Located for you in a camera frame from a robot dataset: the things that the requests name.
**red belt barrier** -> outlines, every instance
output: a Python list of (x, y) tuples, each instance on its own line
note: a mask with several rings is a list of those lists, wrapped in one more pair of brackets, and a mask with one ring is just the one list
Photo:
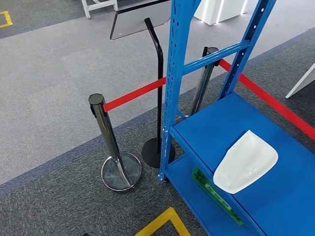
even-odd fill
[[(230, 64), (227, 61), (221, 59), (219, 63), (223, 69), (226, 71), (229, 71), (230, 68)], [(239, 81), (243, 84), (245, 87), (249, 89), (250, 91), (256, 94), (261, 100), (266, 102), (269, 106), (273, 108), (279, 114), (283, 116), (284, 118), (290, 121), (291, 123), (294, 124), (295, 126), (301, 129), (306, 135), (309, 136), (310, 138), (315, 140), (315, 128), (311, 127), (310, 125), (307, 124), (307, 122), (302, 120), (301, 118), (298, 117), (298, 115), (289, 110), (286, 106), (283, 105), (282, 103), (277, 101), (276, 99), (273, 98), (273, 96), (264, 91), (262, 88), (260, 88), (257, 84), (251, 81), (250, 79), (247, 78), (246, 76), (241, 74), (239, 78)], [(148, 85), (145, 85), (144, 87), (141, 87), (136, 89), (132, 92), (129, 92), (128, 94), (123, 95), (122, 97), (116, 98), (115, 100), (110, 101), (109, 103), (106, 103), (103, 105), (103, 109), (105, 112), (108, 112), (111, 109), (125, 104), (126, 102), (140, 97), (147, 92), (150, 92), (152, 90), (159, 88), (160, 86), (163, 86), (165, 84), (165, 77), (152, 82)]]
[[(226, 71), (229, 71), (230, 65), (224, 59), (220, 60), (219, 63), (223, 69)], [(273, 98), (273, 96), (264, 91), (262, 88), (258, 86), (257, 84), (251, 81), (250, 79), (247, 78), (246, 76), (241, 74), (239, 78), (239, 81), (243, 84), (245, 87), (249, 89), (250, 91), (256, 94), (261, 100), (266, 102), (269, 106), (273, 108), (279, 114), (283, 116), (284, 118), (290, 121), (291, 123), (294, 124), (295, 126), (299, 128), (300, 130), (303, 131), (306, 135), (309, 136), (310, 138), (315, 140), (315, 128), (311, 127), (310, 125), (307, 124), (307, 122), (301, 119), (298, 115), (289, 110), (286, 106), (283, 105), (282, 103), (277, 101), (276, 99)]]
[(128, 102), (128, 101), (131, 101), (133, 99), (135, 99), (135, 98), (140, 97), (141, 95), (144, 95), (145, 93), (159, 88), (160, 86), (163, 86), (163, 85), (165, 84), (165, 81), (166, 81), (165, 77), (159, 79), (159, 80), (156, 80), (156, 81), (152, 82), (150, 84), (145, 85), (144, 87), (141, 87), (141, 88), (134, 90), (132, 92), (129, 92), (128, 94), (116, 98), (116, 99), (110, 101), (109, 103), (106, 103), (103, 106), (103, 108), (104, 109), (105, 112), (108, 112), (111, 109), (125, 104), (125, 103)]

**stanchion post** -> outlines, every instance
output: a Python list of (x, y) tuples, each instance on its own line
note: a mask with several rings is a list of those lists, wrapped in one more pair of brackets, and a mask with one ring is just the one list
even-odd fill
[(132, 154), (119, 152), (110, 116), (103, 110), (105, 100), (103, 95), (94, 93), (91, 95), (88, 101), (110, 155), (102, 167), (103, 182), (115, 191), (134, 187), (141, 174), (141, 162)]
[[(210, 47), (210, 48), (205, 47), (203, 49), (202, 57), (205, 57), (206, 55), (214, 53), (216, 51), (218, 51), (218, 49), (215, 48), (215, 47)], [(202, 102), (203, 96), (205, 95), (205, 92), (208, 86), (208, 83), (210, 80), (210, 76), (212, 73), (212, 70), (215, 65), (218, 66), (218, 62), (212, 63), (209, 65), (205, 66), (202, 69), (202, 75), (200, 76), (200, 79), (196, 90), (196, 94), (193, 100), (193, 105), (190, 110), (190, 116), (199, 110), (200, 105)]]
[[(157, 79), (162, 79), (163, 77), (163, 51), (160, 46), (158, 36), (154, 31), (153, 25), (150, 18), (144, 19), (150, 35), (153, 41), (156, 54), (157, 54)], [(161, 126), (162, 126), (162, 96), (162, 86), (157, 89), (157, 134), (156, 138), (153, 138), (146, 142), (142, 148), (142, 158), (147, 164), (159, 168), (161, 160)], [(171, 146), (169, 155), (169, 163), (172, 162), (175, 158), (175, 148)]]

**green plastic item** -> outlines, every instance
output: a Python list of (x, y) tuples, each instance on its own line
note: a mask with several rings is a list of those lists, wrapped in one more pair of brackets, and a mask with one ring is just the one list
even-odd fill
[(205, 178), (205, 175), (201, 172), (201, 170), (198, 169), (198, 167), (195, 167), (191, 174), (191, 177), (198, 183), (200, 187), (205, 190), (206, 193), (210, 195), (213, 200), (216, 203), (222, 207), (224, 211), (226, 211), (230, 218), (233, 219), (239, 226), (243, 226), (244, 223), (237, 216), (232, 208), (221, 198), (219, 194), (218, 194), (210, 183)]

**gray carpet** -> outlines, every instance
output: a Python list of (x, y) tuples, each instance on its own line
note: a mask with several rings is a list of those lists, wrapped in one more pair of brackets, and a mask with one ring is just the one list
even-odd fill
[[(118, 0), (118, 7), (123, 8), (142, 1), (144, 0)], [(94, 4), (92, 0), (87, 0), (87, 3)], [(85, 16), (81, 0), (1, 0), (1, 11), (8, 11), (13, 25), (2, 28), (0, 38)], [(113, 11), (113, 6), (108, 6), (90, 13), (93, 17), (99, 13), (112, 11)]]
[[(0, 11), (8, 10), (13, 21), (1, 28), (0, 37), (27, 24), (31, 30), (0, 39), (0, 184), (100, 135), (85, 105), (90, 94), (100, 92), (110, 101), (156, 79), (156, 53), (147, 31), (110, 41), (113, 12), (54, 24), (76, 18), (77, 10), (83, 15), (80, 0), (73, 2), (77, 8), (72, 1), (0, 0)], [(224, 48), (239, 41), (256, 2), (248, 1), (246, 14), (215, 26), (193, 18), (186, 62), (200, 57), (204, 46)], [(315, 2), (295, 2), (278, 0), (250, 58), (315, 27)], [(36, 29), (46, 25), (50, 26)], [(167, 58), (168, 23), (156, 31)], [(218, 68), (214, 77), (221, 73)], [(196, 87), (199, 76), (200, 71), (185, 76), (181, 93)], [(110, 115), (116, 127), (155, 106), (156, 91), (153, 91)]]
[[(315, 61), (314, 36), (315, 29), (312, 29), (252, 59), (244, 73), (282, 99), (296, 78), (300, 78), (311, 61)], [(212, 80), (202, 105), (215, 101), (224, 78), (224, 75), (221, 75)], [(283, 81), (285, 81), (283, 86), (276, 87)], [(310, 84), (300, 94), (286, 100), (286, 104), (313, 124), (314, 108), (310, 104), (315, 101), (314, 89), (314, 83)], [(315, 152), (313, 141), (242, 85), (237, 85), (236, 91)], [(193, 94), (193, 89), (182, 94), (179, 102), (181, 110), (189, 111)], [(143, 144), (154, 136), (156, 114), (156, 109), (153, 109), (115, 128), (120, 149), (141, 157)], [(171, 185), (159, 182), (156, 170), (144, 163), (142, 163), (142, 178), (135, 189), (125, 193), (107, 189), (100, 179), (100, 168), (106, 157), (102, 138), (97, 137), (1, 185), (1, 234), (134, 235), (168, 207), (174, 207), (191, 235), (205, 235)], [(176, 235), (176, 232), (168, 223), (155, 235)]]

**stanchion base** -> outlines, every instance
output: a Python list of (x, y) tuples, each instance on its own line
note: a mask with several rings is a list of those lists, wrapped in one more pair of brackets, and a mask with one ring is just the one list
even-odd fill
[(141, 175), (141, 164), (134, 155), (121, 152), (124, 169), (130, 179), (128, 184), (119, 171), (117, 164), (112, 158), (107, 158), (102, 167), (102, 180), (108, 188), (114, 191), (125, 191), (134, 187), (137, 184)]
[[(142, 148), (142, 159), (149, 166), (159, 168), (161, 162), (161, 154), (157, 153), (157, 138), (153, 138), (147, 141)], [(174, 161), (175, 158), (175, 148), (171, 145), (168, 163)]]

